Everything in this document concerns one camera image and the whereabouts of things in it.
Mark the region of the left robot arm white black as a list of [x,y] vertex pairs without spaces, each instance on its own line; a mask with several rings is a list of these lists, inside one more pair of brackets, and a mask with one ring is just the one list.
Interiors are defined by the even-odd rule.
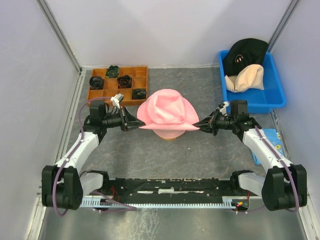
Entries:
[[77,210],[83,197],[96,191],[106,195],[111,189],[109,175],[106,171],[90,170],[80,173],[90,154],[96,149],[107,130],[120,128],[123,132],[145,126],[145,123],[133,116],[127,107],[120,106],[112,99],[115,111],[109,112],[105,98],[94,98],[87,102],[89,115],[81,124],[76,142],[69,151],[54,165],[47,165],[41,173],[41,201],[45,207]]

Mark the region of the pink bucket hat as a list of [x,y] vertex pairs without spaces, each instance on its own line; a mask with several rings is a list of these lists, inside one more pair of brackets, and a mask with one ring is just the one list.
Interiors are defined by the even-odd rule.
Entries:
[[193,105],[178,91],[161,89],[153,93],[137,110],[137,118],[145,123],[142,129],[154,132],[196,131],[199,121]]
[[186,131],[185,130],[163,130],[163,129],[154,129],[153,132],[164,140],[172,140],[180,137]]

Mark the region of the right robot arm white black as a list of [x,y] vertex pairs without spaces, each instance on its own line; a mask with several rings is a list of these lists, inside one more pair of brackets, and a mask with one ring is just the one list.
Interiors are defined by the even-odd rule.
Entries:
[[272,145],[262,127],[250,116],[246,100],[223,102],[194,126],[213,136],[219,130],[232,131],[265,170],[265,177],[252,171],[237,171],[229,183],[231,193],[240,196],[249,191],[260,196],[269,211],[298,212],[307,205],[306,169],[301,164],[293,164]]

